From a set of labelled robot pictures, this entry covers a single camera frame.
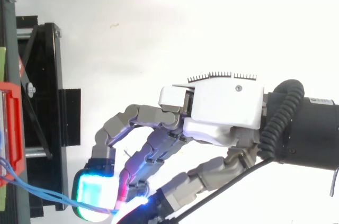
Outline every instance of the white wall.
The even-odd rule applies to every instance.
[[[67,150],[69,187],[107,119],[131,103],[157,105],[162,86],[189,76],[257,73],[266,92],[295,78],[307,96],[339,100],[339,0],[19,0],[16,11],[62,28],[64,87],[82,89],[82,145]],[[119,143],[120,168],[122,150],[139,149],[148,132]],[[224,154],[192,144],[151,185]],[[328,196],[331,179],[329,171],[271,164],[182,223],[337,223],[339,192]],[[45,208],[44,218],[32,220],[61,222],[86,223],[71,208]]]

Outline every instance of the black cable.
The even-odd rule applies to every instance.
[[[275,160],[276,145],[305,94],[301,82],[294,79],[282,82],[273,92],[286,94],[286,97],[261,132],[257,155],[263,160]]]
[[[225,184],[224,186],[220,187],[219,189],[217,189],[216,191],[214,191],[212,194],[208,195],[206,198],[202,199],[201,201],[199,201],[198,203],[196,203],[194,206],[192,206],[191,208],[187,209],[185,212],[183,212],[181,215],[179,215],[176,218],[172,218],[170,220],[171,224],[175,224],[178,223],[179,221],[182,221],[185,217],[187,217],[188,215],[190,215],[192,212],[194,212],[195,210],[197,210],[198,208],[200,208],[201,206],[203,206],[204,204],[206,204],[207,202],[211,201],[212,199],[214,199],[215,197],[217,197],[218,195],[220,195],[222,192],[224,192],[225,190],[227,190],[228,188],[232,187],[234,184],[236,184],[237,182],[239,182],[241,179],[243,179],[244,177],[246,177],[247,175],[249,175],[250,173],[252,173],[253,171],[256,171],[257,169],[267,165],[268,163],[272,162],[273,160],[269,160],[269,161],[262,161],[258,164],[255,164],[253,167],[250,167],[249,169],[245,170],[243,173],[241,173],[240,175],[238,175],[237,177],[235,177],[233,180],[231,180],[230,182],[228,182],[227,184]]]

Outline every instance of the metal rod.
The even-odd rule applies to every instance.
[[[16,36],[18,40],[27,40],[32,34],[33,28],[16,29]]]
[[[41,158],[46,157],[46,153],[42,147],[26,148],[26,158]]]

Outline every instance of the blue light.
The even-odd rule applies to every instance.
[[[119,180],[117,177],[105,177],[99,175],[84,174],[79,179],[77,201],[96,207],[114,209],[117,199]],[[100,222],[109,215],[93,212],[85,208],[78,208],[78,213],[85,220]]]
[[[147,202],[148,198],[144,196],[136,196],[134,199],[121,206],[118,213],[113,217],[111,224],[117,224],[118,221],[121,220],[129,212],[133,211],[135,208],[142,204],[147,204]]]

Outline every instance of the black cylindrical actuator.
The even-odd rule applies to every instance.
[[[267,117],[286,94],[269,93]],[[276,146],[279,163],[335,170],[339,167],[339,106],[331,100],[305,97]]]

